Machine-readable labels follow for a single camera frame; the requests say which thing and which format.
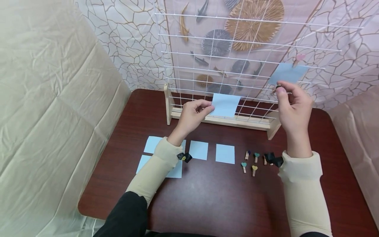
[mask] black sleeve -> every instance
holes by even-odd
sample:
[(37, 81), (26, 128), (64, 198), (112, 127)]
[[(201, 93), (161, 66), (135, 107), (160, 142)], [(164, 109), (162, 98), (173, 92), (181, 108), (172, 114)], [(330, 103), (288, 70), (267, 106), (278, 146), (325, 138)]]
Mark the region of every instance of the black sleeve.
[(146, 228), (147, 202), (144, 197), (129, 191), (119, 199), (94, 237), (142, 237)]
[(329, 236), (321, 234), (319, 232), (308, 232), (308, 233), (302, 234), (300, 237), (329, 237)]

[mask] light blue paper card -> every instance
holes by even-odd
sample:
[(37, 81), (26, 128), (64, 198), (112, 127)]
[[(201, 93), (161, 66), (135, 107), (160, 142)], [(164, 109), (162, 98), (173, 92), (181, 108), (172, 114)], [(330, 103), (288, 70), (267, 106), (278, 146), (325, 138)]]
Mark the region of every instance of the light blue paper card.
[(215, 107), (215, 110), (210, 114), (213, 116), (234, 117), (240, 99), (240, 96), (214, 93), (212, 105)]
[(175, 168), (167, 174), (166, 178), (178, 178), (178, 179), (180, 179), (182, 177), (182, 166), (183, 166), (183, 161), (180, 160), (176, 164)]
[[(142, 155), (141, 160), (139, 161), (138, 168), (136, 174), (140, 171), (140, 169), (147, 163), (148, 160), (150, 160), (151, 156), (149, 155)], [(182, 177), (182, 167), (183, 167), (183, 162), (180, 160), (175, 168), (171, 170), (166, 178), (181, 178)]]
[(292, 67), (292, 63), (280, 63), (268, 83), (271, 85), (276, 85), (277, 81), (296, 83), (307, 71), (308, 68), (302, 65)]
[[(162, 137), (149, 136), (146, 141), (145, 149), (143, 150), (143, 152), (154, 154), (155, 147), (158, 145), (161, 139)], [(182, 142), (182, 147), (183, 149), (186, 148), (186, 140)]]
[(142, 155), (141, 156), (141, 159), (139, 160), (139, 164), (138, 164), (138, 167), (137, 167), (137, 171), (136, 171), (136, 174), (139, 172), (139, 170), (142, 168), (142, 166), (144, 166), (148, 160), (150, 160), (151, 156), (149, 155)]
[(216, 162), (235, 164), (234, 146), (216, 144)]
[(191, 141), (189, 144), (189, 153), (193, 159), (207, 160), (208, 143), (202, 141)]

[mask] dark red tabletop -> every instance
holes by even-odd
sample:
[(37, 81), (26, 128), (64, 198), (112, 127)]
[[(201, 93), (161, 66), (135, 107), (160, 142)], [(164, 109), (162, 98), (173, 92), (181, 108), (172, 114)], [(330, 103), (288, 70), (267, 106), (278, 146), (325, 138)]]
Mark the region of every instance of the dark red tabletop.
[[(80, 213), (105, 219), (133, 179), (148, 136), (168, 136), (164, 93), (133, 91), (79, 201)], [(339, 236), (379, 236), (332, 121), (313, 109), (309, 124), (312, 149), (321, 155), (321, 184), (332, 230)], [(247, 150), (277, 156), (286, 149), (279, 129), (272, 141), (264, 131), (201, 124), (187, 137), (208, 142), (208, 160), (183, 163), (181, 179), (165, 179), (149, 207), (149, 229), (219, 237), (290, 236), (278, 168), (258, 163), (256, 177), (243, 173)], [(235, 146), (235, 165), (215, 162), (216, 144)], [(253, 165), (251, 157), (247, 168)]]

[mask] left hand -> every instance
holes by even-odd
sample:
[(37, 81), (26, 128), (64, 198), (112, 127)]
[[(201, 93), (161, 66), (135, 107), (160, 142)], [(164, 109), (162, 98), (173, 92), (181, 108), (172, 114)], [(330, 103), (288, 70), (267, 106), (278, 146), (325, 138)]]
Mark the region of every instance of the left hand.
[(215, 109), (211, 101), (194, 100), (187, 102), (183, 106), (182, 114), (178, 125), (167, 138), (167, 141), (174, 146), (180, 146), (185, 137), (195, 130), (204, 120), (205, 116)]

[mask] wooden stand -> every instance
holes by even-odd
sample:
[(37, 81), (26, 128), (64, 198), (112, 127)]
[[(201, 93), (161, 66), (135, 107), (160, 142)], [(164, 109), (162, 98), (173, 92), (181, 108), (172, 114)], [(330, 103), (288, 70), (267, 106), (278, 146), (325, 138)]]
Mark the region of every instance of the wooden stand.
[[(173, 106), (175, 104), (174, 99), (172, 98), (171, 91), (167, 85), (164, 86), (164, 95), (166, 97), (167, 125), (170, 125), (172, 118), (175, 118), (175, 119), (180, 118), (182, 109), (174, 108)], [(203, 122), (267, 131), (267, 137), (269, 140), (271, 140), (276, 134), (276, 132), (278, 131), (278, 129), (280, 128), (281, 123), (279, 121), (279, 113), (277, 111), (272, 111), (268, 113), (267, 117), (272, 117), (275, 119), (272, 119), (272, 118), (260, 119), (260, 118), (255, 118), (255, 117), (238, 116), (238, 120), (236, 120), (237, 116), (234, 116), (234, 119), (233, 118), (228, 119), (228, 118), (221, 118), (221, 117), (208, 115), (205, 117)]]

